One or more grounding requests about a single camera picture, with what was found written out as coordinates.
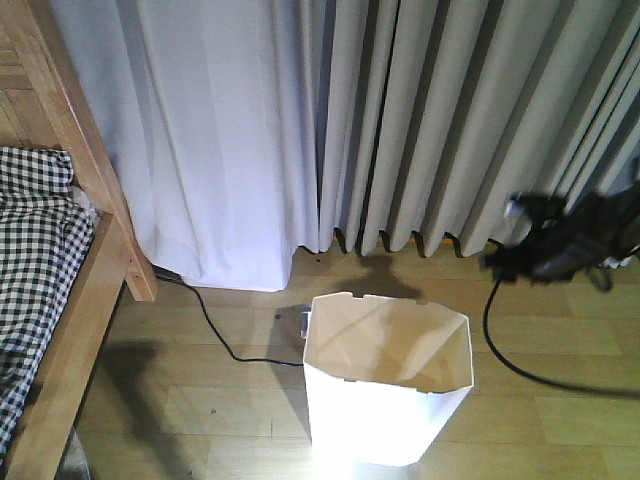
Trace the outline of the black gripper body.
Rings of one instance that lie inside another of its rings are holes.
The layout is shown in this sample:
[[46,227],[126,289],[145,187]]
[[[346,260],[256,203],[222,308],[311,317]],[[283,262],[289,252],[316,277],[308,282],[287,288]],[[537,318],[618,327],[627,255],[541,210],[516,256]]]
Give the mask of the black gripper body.
[[568,224],[532,225],[517,245],[499,247],[482,256],[482,267],[495,280],[515,282],[520,277],[532,283],[566,282],[575,275],[570,248],[575,245],[575,228]]

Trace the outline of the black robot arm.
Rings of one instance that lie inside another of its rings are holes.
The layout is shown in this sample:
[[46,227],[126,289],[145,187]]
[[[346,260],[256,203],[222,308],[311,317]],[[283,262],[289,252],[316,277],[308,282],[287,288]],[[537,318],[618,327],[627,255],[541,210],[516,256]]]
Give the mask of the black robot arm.
[[611,196],[591,192],[570,211],[556,195],[520,193],[510,204],[521,208],[531,226],[519,244],[481,258],[496,280],[568,281],[582,269],[626,259],[639,249],[638,182]]

